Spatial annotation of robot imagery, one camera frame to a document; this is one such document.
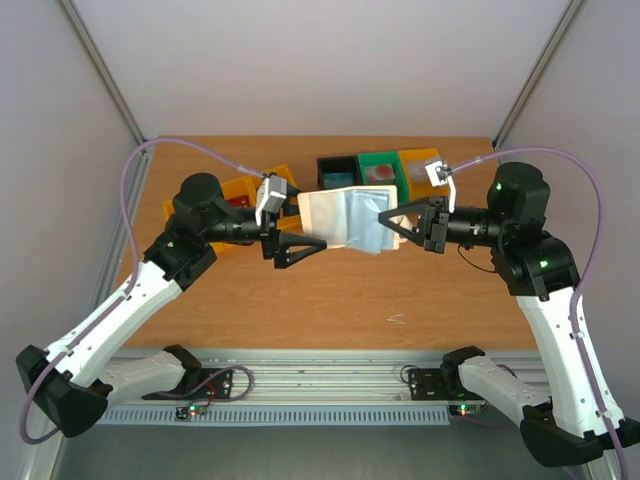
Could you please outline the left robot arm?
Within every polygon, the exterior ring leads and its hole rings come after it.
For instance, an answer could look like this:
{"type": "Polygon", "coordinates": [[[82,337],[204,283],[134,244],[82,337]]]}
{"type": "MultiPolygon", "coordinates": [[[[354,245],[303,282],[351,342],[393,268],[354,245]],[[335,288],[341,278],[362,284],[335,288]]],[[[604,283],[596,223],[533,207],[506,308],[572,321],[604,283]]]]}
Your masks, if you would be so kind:
{"type": "Polygon", "coordinates": [[[172,204],[163,232],[132,273],[84,321],[47,348],[29,345],[16,357],[27,393],[20,419],[31,405],[67,438],[91,428],[108,408],[135,399],[193,399],[207,379],[197,358],[179,345],[113,370],[107,364],[155,313],[191,287],[217,260],[215,242],[260,243],[263,257],[285,269],[326,249],[325,241],[290,234],[277,226],[287,200],[284,179],[267,176],[256,208],[234,207],[209,173],[189,176],[172,204]]]}

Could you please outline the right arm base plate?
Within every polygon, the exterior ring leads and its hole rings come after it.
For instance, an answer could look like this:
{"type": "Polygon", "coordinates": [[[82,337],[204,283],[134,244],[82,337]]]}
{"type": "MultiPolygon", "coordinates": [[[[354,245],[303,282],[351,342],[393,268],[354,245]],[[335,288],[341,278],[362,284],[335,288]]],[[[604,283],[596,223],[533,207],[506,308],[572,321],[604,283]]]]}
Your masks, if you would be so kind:
{"type": "Polygon", "coordinates": [[[483,401],[482,397],[466,390],[459,393],[450,391],[439,368],[409,368],[406,370],[406,383],[413,401],[483,401]]]}

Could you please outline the beige card holder wallet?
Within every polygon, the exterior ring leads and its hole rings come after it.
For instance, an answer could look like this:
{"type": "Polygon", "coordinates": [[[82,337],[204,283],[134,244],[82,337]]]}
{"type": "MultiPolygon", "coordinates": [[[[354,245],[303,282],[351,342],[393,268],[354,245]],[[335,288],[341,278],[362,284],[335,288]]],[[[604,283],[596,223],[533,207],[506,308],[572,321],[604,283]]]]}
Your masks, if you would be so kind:
{"type": "Polygon", "coordinates": [[[297,196],[303,232],[329,249],[371,255],[397,250],[406,240],[379,223],[380,213],[398,206],[394,185],[362,185],[304,192],[297,196]]]}

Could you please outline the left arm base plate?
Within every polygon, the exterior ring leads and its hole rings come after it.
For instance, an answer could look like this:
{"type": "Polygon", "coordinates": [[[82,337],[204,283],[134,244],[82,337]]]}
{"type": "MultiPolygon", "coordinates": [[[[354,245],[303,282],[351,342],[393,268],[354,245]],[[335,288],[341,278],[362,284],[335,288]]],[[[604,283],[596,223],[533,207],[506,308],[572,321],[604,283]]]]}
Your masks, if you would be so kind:
{"type": "Polygon", "coordinates": [[[255,385],[251,370],[243,366],[188,370],[176,387],[144,395],[143,400],[185,400],[229,403],[245,398],[255,385]]]}

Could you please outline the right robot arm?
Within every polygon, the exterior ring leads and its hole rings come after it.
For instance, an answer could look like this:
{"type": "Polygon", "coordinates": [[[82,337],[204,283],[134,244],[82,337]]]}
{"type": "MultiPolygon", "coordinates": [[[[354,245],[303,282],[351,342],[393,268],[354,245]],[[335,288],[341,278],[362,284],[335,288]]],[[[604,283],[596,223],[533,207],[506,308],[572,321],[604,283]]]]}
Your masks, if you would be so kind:
{"type": "Polygon", "coordinates": [[[511,162],[497,168],[484,208],[431,196],[382,212],[378,221],[429,252],[443,253],[447,244],[489,248],[534,334],[550,392],[526,386],[475,346],[444,355],[442,387],[452,400],[481,397],[519,428],[539,464],[567,467],[638,444],[639,423],[619,408],[599,367],[574,257],[544,229],[549,196],[540,170],[511,162]]]}

